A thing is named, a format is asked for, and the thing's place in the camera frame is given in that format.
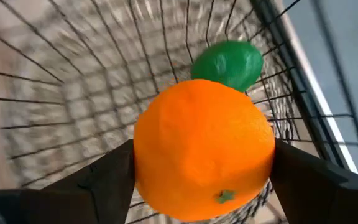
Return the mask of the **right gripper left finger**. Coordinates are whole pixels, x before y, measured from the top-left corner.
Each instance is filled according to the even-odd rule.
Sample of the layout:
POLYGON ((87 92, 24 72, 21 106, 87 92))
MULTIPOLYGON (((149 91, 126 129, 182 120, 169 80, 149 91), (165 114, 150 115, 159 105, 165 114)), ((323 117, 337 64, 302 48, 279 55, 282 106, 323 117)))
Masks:
POLYGON ((0 190, 0 224, 125 224, 135 184, 134 145, 42 189, 0 190))

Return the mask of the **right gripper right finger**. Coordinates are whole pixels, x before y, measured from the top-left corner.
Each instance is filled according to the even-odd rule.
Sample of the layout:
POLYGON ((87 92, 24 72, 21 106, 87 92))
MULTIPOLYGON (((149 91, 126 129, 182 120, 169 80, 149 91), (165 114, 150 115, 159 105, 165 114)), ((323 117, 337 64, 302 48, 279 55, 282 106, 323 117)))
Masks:
POLYGON ((358 174, 278 139, 270 181, 289 224, 358 224, 358 174))

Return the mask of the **orange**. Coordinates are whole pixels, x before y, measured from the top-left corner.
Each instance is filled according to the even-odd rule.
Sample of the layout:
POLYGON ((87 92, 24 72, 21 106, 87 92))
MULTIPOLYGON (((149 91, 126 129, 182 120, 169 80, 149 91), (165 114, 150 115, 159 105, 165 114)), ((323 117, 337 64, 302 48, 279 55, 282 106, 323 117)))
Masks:
POLYGON ((248 96, 187 80, 157 95, 134 126, 136 187, 162 214, 212 219, 257 196, 274 151, 273 129, 248 96))

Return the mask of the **green lime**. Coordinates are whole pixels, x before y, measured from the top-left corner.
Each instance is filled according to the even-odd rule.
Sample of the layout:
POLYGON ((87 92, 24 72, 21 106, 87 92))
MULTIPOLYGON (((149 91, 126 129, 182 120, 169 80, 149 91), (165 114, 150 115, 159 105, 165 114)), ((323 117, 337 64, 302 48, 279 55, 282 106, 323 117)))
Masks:
POLYGON ((262 54, 250 42, 227 40, 202 51, 191 66, 191 78, 245 92, 260 77, 263 65, 262 54))

